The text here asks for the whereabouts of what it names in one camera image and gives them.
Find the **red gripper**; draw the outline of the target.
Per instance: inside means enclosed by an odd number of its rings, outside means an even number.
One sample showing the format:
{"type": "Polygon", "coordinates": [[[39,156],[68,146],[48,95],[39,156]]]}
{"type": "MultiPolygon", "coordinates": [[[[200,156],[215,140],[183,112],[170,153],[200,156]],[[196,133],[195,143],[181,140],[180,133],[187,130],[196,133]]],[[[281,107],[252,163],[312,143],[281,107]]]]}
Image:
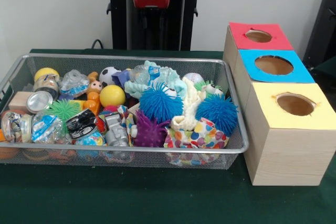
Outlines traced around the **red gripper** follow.
{"type": "MultiPolygon", "coordinates": [[[[170,0],[133,0],[133,3],[136,8],[168,8],[170,0]]],[[[159,29],[164,28],[164,20],[165,9],[161,9],[159,15],[159,29]]],[[[141,10],[141,21],[143,29],[147,29],[148,23],[145,9],[141,10]]]]}

